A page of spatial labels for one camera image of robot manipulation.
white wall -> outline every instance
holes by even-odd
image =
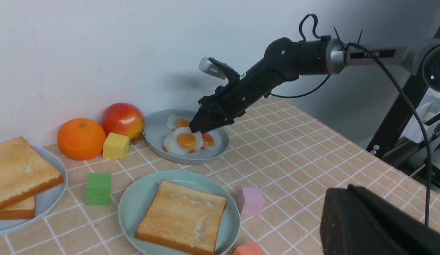
[[[364,43],[432,36],[440,24],[440,0],[390,2],[0,0],[0,140],[22,135],[32,143],[53,142],[65,121],[99,120],[116,102],[133,103],[145,115],[196,110],[200,97],[224,84],[197,69],[202,57],[242,73],[273,40],[299,40],[298,23],[307,13],[319,16],[318,34],[333,34],[335,25],[343,40],[355,40],[364,28]],[[358,103],[355,93],[371,107],[364,114],[377,116],[372,108],[391,104],[393,89],[378,74],[375,68],[350,68],[296,104],[349,132],[344,123],[353,124],[348,119],[364,111],[363,104],[346,107],[346,100]],[[404,80],[403,73],[397,77]],[[304,77],[275,92],[297,94],[322,79]]]

green cube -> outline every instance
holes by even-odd
[[[87,175],[85,205],[109,205],[111,174],[89,173]]]

egg white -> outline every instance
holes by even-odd
[[[196,145],[193,149],[182,148],[179,143],[177,143],[177,136],[182,133],[189,133],[194,135],[196,139]],[[180,127],[166,136],[165,140],[163,141],[163,150],[170,154],[184,155],[188,154],[191,150],[197,151],[201,149],[203,145],[204,141],[202,140],[201,132],[192,133],[190,127]]]
[[[207,151],[214,151],[217,150],[221,145],[221,136],[217,132],[207,132],[207,134],[211,135],[213,138],[213,145],[207,146],[204,144],[204,141],[202,141],[202,149]]]
[[[176,121],[178,121],[179,119],[185,119],[189,122],[192,120],[191,118],[187,118],[180,114],[171,114],[166,121],[166,127],[171,131],[175,131],[177,129]]]

egg yolk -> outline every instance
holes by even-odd
[[[213,146],[213,137],[209,134],[202,134],[202,140],[205,146]]]
[[[177,136],[177,143],[184,149],[196,147],[196,137],[190,133],[181,133]]]
[[[176,128],[185,128],[188,127],[190,125],[190,121],[187,121],[186,119],[178,119],[176,120],[176,122],[174,123],[174,126],[176,126]]]

yellow cube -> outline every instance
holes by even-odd
[[[103,158],[109,160],[123,159],[129,152],[128,136],[110,133],[103,144]]]

